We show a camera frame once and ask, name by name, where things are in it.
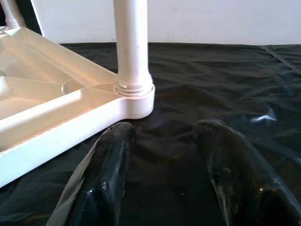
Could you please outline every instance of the cylindrical leg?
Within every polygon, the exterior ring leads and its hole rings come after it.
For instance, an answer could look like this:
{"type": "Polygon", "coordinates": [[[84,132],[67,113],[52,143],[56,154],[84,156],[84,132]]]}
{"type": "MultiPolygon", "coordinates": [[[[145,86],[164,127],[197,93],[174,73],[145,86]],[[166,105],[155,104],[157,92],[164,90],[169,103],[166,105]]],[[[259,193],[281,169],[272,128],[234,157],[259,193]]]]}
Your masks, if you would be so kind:
{"type": "Polygon", "coordinates": [[[140,96],[152,89],[148,70],[147,0],[114,0],[118,75],[116,91],[140,96]]]}
{"type": "Polygon", "coordinates": [[[17,6],[16,0],[0,0],[5,13],[8,28],[24,27],[25,21],[17,6]]]}

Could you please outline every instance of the black plastic sheet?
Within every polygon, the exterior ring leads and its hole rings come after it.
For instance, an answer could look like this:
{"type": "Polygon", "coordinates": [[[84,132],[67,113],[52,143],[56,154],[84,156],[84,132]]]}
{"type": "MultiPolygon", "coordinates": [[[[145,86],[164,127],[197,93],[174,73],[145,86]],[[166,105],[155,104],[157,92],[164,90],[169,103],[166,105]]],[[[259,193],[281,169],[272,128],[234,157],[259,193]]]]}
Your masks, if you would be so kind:
{"type": "MultiPolygon", "coordinates": [[[[113,43],[64,46],[117,72],[113,43]]],[[[149,56],[155,108],[127,120],[138,148],[121,226],[225,225],[192,137],[193,124],[207,118],[244,134],[301,201],[301,45],[150,44],[149,56]]],[[[45,225],[100,134],[1,188],[0,225],[45,225]]]]}

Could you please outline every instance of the wrinkled plastic sheet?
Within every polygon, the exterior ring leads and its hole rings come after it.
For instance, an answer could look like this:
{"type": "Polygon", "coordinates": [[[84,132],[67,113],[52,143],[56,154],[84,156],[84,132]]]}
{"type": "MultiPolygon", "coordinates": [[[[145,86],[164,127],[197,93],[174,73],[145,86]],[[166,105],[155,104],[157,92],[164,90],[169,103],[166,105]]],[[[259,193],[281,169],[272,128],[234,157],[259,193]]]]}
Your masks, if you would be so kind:
{"type": "MultiPolygon", "coordinates": [[[[117,72],[113,43],[64,46],[117,72]]],[[[301,45],[158,43],[149,59],[155,107],[145,119],[127,120],[138,130],[138,148],[120,225],[225,225],[192,138],[192,125],[207,118],[244,134],[301,201],[301,45]]],[[[100,134],[1,188],[0,225],[45,225],[100,134]]]]}

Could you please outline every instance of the black plastic object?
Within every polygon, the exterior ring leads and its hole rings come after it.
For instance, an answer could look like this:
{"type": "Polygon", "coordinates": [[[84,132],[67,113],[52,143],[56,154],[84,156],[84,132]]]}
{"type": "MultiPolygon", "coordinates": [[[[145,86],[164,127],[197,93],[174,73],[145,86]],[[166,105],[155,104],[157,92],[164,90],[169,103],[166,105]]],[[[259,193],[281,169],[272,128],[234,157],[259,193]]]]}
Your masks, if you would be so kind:
{"type": "Polygon", "coordinates": [[[220,120],[193,132],[228,226],[301,225],[301,205],[242,134],[220,120]]]}
{"type": "Polygon", "coordinates": [[[117,226],[135,129],[107,129],[77,166],[47,226],[117,226]]]}

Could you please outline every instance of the white wall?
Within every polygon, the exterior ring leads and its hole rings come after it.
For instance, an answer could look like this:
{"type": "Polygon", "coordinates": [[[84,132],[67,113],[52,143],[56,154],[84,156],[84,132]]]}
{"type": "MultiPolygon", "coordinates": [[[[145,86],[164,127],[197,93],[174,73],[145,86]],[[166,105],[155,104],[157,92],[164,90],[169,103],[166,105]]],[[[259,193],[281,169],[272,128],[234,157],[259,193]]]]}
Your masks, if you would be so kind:
{"type": "MultiPolygon", "coordinates": [[[[45,37],[115,41],[113,0],[32,0],[45,37]]],[[[301,44],[301,0],[148,0],[149,42],[301,44]]]]}

